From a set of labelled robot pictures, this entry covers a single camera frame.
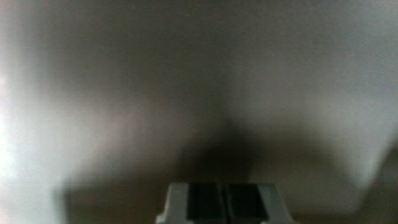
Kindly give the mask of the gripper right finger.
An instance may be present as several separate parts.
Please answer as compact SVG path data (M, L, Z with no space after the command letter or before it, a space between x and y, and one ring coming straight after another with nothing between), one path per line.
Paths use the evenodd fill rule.
M226 185L228 224L296 224L273 184Z

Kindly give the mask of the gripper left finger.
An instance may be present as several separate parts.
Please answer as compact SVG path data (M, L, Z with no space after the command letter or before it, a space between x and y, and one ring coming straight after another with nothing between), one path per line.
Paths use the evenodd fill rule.
M216 183L173 183L157 224L225 224L221 189Z

